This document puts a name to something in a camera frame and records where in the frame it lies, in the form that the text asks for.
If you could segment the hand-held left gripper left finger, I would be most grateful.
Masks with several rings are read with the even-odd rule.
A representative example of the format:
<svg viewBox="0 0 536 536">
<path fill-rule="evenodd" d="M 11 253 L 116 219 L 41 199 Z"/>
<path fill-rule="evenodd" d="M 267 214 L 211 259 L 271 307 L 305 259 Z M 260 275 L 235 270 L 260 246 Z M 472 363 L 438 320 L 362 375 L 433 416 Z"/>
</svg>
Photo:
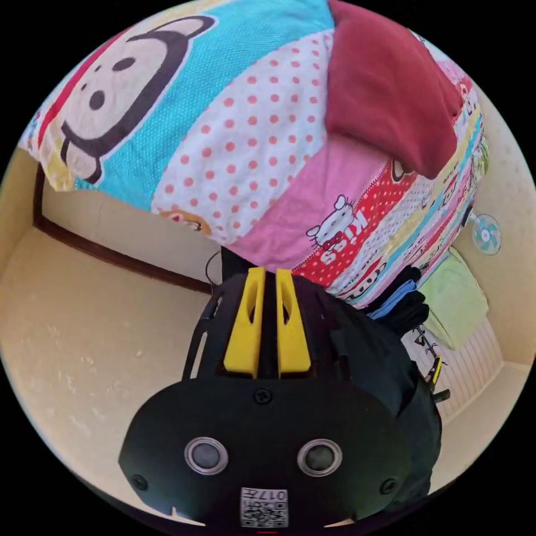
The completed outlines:
<svg viewBox="0 0 536 536">
<path fill-rule="evenodd" d="M 265 282 L 265 269 L 249 269 L 223 359 L 223 367 L 229 374 L 257 378 Z"/>
</svg>

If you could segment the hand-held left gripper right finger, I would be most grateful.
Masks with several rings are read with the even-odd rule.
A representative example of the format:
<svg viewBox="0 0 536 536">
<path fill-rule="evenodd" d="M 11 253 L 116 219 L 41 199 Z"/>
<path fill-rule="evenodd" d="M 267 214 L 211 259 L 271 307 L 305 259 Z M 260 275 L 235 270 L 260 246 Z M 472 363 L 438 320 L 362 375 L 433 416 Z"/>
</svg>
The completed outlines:
<svg viewBox="0 0 536 536">
<path fill-rule="evenodd" d="M 275 273 L 275 290 L 279 378 L 306 375 L 311 359 L 293 275 L 289 270 Z"/>
</svg>

